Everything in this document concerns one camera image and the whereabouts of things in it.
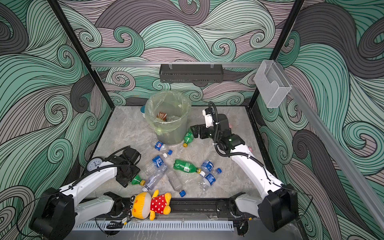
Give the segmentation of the red yellow label tea bottle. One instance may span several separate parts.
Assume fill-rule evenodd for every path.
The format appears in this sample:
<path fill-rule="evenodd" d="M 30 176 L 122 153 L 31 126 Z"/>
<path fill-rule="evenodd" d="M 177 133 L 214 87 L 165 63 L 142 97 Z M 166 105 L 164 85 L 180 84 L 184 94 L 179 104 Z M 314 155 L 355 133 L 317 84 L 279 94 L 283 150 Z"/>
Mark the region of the red yellow label tea bottle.
<path fill-rule="evenodd" d="M 163 121 L 163 122 L 166 122 L 167 121 L 167 114 L 164 113 L 164 112 L 159 112 L 157 114 L 157 119 Z"/>

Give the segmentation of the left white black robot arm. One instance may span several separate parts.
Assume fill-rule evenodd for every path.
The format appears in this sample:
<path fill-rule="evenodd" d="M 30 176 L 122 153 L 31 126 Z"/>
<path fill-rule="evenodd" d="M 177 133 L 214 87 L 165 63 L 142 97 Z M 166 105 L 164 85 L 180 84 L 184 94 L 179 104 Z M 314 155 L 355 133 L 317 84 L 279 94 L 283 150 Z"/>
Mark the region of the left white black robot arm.
<path fill-rule="evenodd" d="M 125 213 L 122 197 L 112 192 L 85 202 L 84 199 L 109 180 L 116 180 L 122 187 L 138 175 L 137 164 L 141 154 L 124 147 L 107 158 L 94 157 L 86 164 L 85 172 L 74 182 L 59 189 L 47 189 L 32 215 L 29 227 L 45 240 L 63 240 L 74 227 L 101 215 L 118 218 Z"/>

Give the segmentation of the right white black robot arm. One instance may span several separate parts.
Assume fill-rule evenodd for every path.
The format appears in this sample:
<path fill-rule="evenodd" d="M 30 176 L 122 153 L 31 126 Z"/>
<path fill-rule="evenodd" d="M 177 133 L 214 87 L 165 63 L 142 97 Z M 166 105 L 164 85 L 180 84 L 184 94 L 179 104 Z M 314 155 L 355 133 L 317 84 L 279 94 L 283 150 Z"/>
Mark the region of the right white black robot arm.
<path fill-rule="evenodd" d="M 243 213 L 258 217 L 270 232 L 276 232 L 299 217 L 298 194 L 292 185 L 285 185 L 273 176 L 263 163 L 258 161 L 244 140 L 231 132 L 230 128 L 219 131 L 215 137 L 214 127 L 194 125 L 189 133 L 195 138 L 214 140 L 214 145 L 224 151 L 222 157 L 231 158 L 256 186 L 260 201 L 237 197 L 237 208 Z"/>

